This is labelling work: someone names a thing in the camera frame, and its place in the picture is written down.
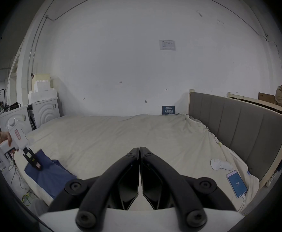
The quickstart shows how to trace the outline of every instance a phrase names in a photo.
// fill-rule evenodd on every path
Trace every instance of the beige t-shirt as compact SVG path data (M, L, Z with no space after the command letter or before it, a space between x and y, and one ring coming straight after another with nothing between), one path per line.
M276 90L274 104L282 106L282 86L278 86Z

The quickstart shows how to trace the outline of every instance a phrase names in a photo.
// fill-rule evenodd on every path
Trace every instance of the red label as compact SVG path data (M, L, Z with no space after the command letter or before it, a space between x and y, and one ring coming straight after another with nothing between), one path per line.
M15 130L14 132L15 132L16 136L18 137L18 140L21 140L21 136L20 136L18 130Z

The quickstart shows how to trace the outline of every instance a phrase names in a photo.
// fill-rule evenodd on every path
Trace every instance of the wooden bed frame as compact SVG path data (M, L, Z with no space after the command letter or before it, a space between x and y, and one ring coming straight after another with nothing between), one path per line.
M190 93L194 92L194 89L190 89L189 90L189 102L188 102L188 109L189 109L189 103L190 103ZM257 99L253 99L253 98L249 98L249 97L245 97L245 96L240 96L240 95L234 95L230 92L228 92L226 99L236 99L239 102L249 102L255 106L262 106L265 109L270 109L272 111L276 111L280 114L282 114L282 107L269 103L269 102L265 102L262 100L257 100ZM259 190L267 183L267 181L270 179L270 177L272 176L272 174L274 173L274 171L277 169L280 161L282 160L282 145L272 163L272 165L270 166L270 168L268 169L268 171L266 172L266 174L264 175L264 177L260 180L259 182Z

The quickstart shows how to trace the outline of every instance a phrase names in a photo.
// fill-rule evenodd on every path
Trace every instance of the wall mark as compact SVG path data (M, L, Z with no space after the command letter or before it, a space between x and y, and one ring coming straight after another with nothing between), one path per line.
M203 17L203 15L199 12L199 10L196 10L196 12L197 12L201 17Z

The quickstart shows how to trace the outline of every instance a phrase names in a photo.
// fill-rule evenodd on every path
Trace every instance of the bed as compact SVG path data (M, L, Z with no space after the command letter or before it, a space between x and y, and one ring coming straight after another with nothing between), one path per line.
M202 123L189 115L137 115L133 117L84 116L53 119L27 134L33 152L43 149L50 159L59 162L80 179L101 175L131 149L147 147L182 175L210 177L228 196L239 212L253 199L259 180L247 173L248 167L236 153L218 141ZM237 199L226 174L210 166L212 158L231 163L243 178L248 192ZM47 205L52 198L24 172L27 161L15 154L21 175ZM131 210L152 210L139 195Z
M42 149L80 179L99 176L131 149L147 147L182 175L215 180L241 212L282 159L282 109L228 96L190 90L188 114L64 116L30 132L27 138L34 153ZM248 189L245 198L236 198L228 183L226 174L231 171L211 168L213 158L231 163L238 171ZM15 154L15 161L32 190L50 205L53 199L24 172L24 157ZM139 195L130 210L152 208Z

